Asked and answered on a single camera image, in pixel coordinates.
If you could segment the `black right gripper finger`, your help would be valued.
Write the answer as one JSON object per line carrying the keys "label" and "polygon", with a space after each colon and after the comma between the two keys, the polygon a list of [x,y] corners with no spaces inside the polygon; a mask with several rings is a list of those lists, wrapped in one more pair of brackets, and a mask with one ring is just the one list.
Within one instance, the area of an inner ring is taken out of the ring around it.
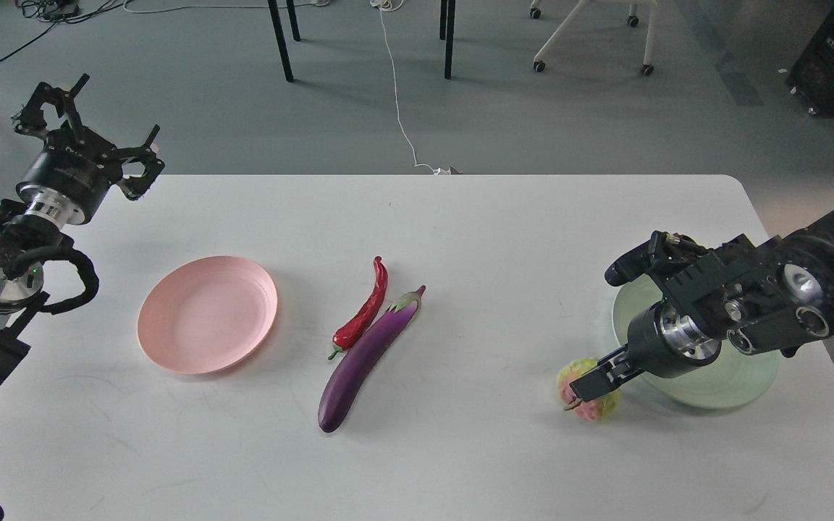
{"label": "black right gripper finger", "polygon": [[568,385],[572,404],[592,402],[608,396],[642,374],[642,369],[630,359],[629,345],[623,345],[599,360],[573,360],[570,368],[577,375]]}

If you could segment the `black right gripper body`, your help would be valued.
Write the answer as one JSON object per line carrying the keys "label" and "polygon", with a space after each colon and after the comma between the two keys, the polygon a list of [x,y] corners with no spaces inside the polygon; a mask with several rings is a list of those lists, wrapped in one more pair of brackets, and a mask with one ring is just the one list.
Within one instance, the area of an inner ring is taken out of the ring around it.
{"label": "black right gripper body", "polygon": [[636,373],[675,378],[718,359],[722,341],[702,333],[692,317],[658,301],[630,320],[625,363]]}

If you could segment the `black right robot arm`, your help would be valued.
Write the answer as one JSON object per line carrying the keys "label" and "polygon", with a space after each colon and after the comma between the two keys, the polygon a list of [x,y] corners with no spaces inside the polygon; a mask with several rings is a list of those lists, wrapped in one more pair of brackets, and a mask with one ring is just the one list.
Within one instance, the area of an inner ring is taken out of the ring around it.
{"label": "black right robot arm", "polygon": [[605,271],[621,287],[648,276],[661,300],[628,325],[625,343],[569,383],[567,409],[602,398],[642,373],[675,378],[712,364],[721,344],[791,358],[834,336],[834,210],[787,237],[720,247],[655,231]]}

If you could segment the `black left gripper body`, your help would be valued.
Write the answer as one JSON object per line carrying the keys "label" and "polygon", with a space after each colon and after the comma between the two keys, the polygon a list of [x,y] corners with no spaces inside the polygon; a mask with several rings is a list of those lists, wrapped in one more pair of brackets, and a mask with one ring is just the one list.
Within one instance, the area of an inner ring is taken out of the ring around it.
{"label": "black left gripper body", "polygon": [[91,130],[84,132],[82,145],[70,130],[50,131],[42,151],[17,184],[17,194],[30,203],[38,190],[58,192],[78,208],[69,223],[88,224],[109,188],[120,179],[120,164],[102,157],[116,148]]}

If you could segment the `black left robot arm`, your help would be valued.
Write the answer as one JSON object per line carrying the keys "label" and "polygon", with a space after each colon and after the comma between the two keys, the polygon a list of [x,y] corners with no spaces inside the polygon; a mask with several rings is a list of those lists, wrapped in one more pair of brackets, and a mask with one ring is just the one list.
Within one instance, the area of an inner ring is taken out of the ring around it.
{"label": "black left robot arm", "polygon": [[0,386],[30,352],[20,334],[34,316],[79,309],[99,290],[93,261],[64,227],[92,221],[110,188],[142,198],[165,167],[159,126],[143,144],[120,148],[83,124],[75,100],[88,79],[69,89],[41,82],[11,119],[43,147],[17,197],[0,200]]}

